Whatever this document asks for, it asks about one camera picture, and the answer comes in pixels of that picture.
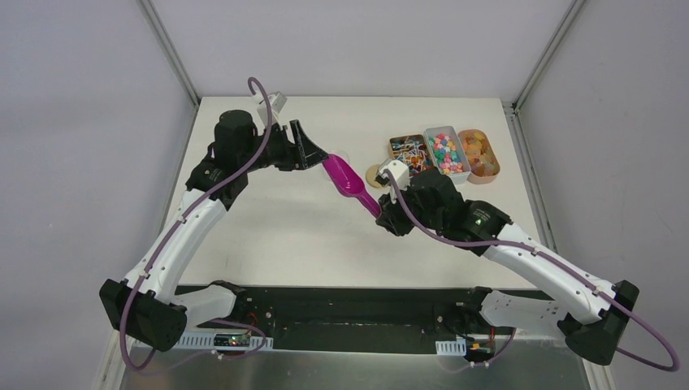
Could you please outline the magenta plastic scoop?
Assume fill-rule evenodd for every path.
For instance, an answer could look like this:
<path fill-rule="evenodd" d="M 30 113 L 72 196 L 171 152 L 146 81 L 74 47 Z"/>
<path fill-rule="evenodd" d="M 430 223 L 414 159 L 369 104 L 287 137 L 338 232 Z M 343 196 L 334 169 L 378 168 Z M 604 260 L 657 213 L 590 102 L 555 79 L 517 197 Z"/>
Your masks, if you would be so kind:
<path fill-rule="evenodd" d="M 357 200 L 374 218 L 380 216 L 380 205 L 368 193 L 363 178 L 342 157 L 329 154 L 323 168 L 341 196 Z"/>

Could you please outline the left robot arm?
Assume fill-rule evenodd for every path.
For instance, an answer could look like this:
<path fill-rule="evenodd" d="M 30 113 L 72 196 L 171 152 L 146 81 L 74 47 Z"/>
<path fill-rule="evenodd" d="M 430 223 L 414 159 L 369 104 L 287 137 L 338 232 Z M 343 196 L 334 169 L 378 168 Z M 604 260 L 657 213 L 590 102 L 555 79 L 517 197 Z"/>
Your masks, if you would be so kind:
<path fill-rule="evenodd" d="M 119 333 L 121 351 L 130 338 L 155 351 L 170 350 L 190 327 L 219 319 L 241 327 L 248 307 L 237 298 L 244 289 L 215 281 L 185 294 L 176 289 L 201 243 L 249 184 L 249 173 L 274 167 L 305 171 L 323 163 L 327 152 L 298 120 L 273 123 L 260 133 L 252 115 L 230 110 L 219 116 L 214 140 L 192 169 L 184 192 L 151 249 L 120 281 L 108 279 L 99 291 L 107 317 Z"/>

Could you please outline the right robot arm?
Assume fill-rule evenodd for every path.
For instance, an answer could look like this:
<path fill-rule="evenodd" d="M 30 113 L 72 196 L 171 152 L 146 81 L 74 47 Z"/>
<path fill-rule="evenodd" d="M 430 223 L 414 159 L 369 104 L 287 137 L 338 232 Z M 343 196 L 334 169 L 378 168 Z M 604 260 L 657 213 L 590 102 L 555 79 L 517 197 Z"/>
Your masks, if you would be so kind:
<path fill-rule="evenodd" d="M 502 210 L 464 199 L 438 171 L 411 177 L 406 170 L 381 168 L 376 179 L 390 187 L 378 200 L 377 225 L 395 236 L 417 228 L 435 241 L 511 270 L 546 294 L 537 299 L 477 287 L 459 310 L 465 329 L 536 332 L 563 341 L 581 358 L 601 366 L 610 365 L 620 353 L 639 296 L 636 285 L 611 282 L 575 266 L 534 240 Z"/>

